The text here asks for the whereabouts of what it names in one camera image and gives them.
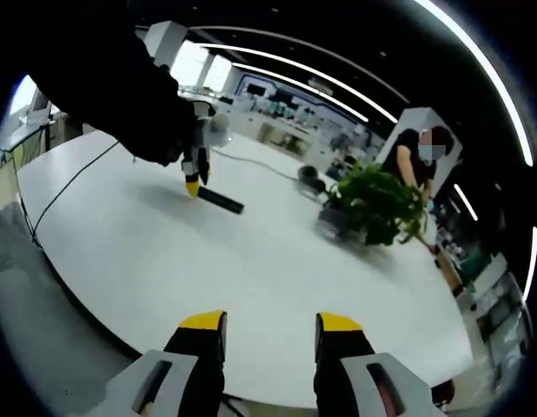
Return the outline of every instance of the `green leaves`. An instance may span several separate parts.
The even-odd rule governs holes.
[[[330,200],[348,215],[350,229],[367,232],[367,245],[391,245],[401,229],[407,233],[405,243],[421,229],[425,206],[420,190],[382,172],[380,165],[355,169],[332,188]]]

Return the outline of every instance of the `face mask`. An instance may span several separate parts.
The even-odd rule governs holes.
[[[444,145],[419,145],[419,157],[423,161],[436,161],[446,153]]]

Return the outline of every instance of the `potted plant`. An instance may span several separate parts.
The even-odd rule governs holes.
[[[359,234],[366,245],[391,245],[400,232],[406,234],[402,243],[419,233],[424,208],[419,189],[400,183],[380,165],[369,165],[354,169],[330,190],[319,219],[341,238]]]

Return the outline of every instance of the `office desk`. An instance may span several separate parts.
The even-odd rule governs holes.
[[[93,132],[24,167],[30,219],[111,143]],[[287,175],[301,166],[238,135],[224,151]],[[315,407],[321,311],[360,322],[377,352],[431,386],[472,364],[454,298],[418,241],[353,255],[315,232],[319,205],[252,163],[213,154],[209,187],[243,202],[242,215],[191,201],[179,164],[133,163],[117,146],[51,206],[38,239],[75,297],[139,352],[162,349],[192,314],[226,310],[228,394]]]

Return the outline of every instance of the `floor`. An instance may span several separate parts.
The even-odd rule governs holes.
[[[62,132],[53,132],[53,146],[64,142]],[[17,186],[14,176],[13,164],[9,164],[0,170],[0,207],[17,199]],[[489,364],[488,352],[481,339],[475,317],[472,312],[463,313],[467,333],[474,352],[475,366],[467,372],[454,378],[455,397],[448,410],[464,410],[471,407],[484,407],[494,399],[493,393],[488,388],[492,370]],[[286,407],[275,407],[251,401],[244,401],[236,405],[242,413],[248,417],[309,417],[316,416],[314,410],[302,410]],[[229,410],[221,410],[222,417],[232,416]]]

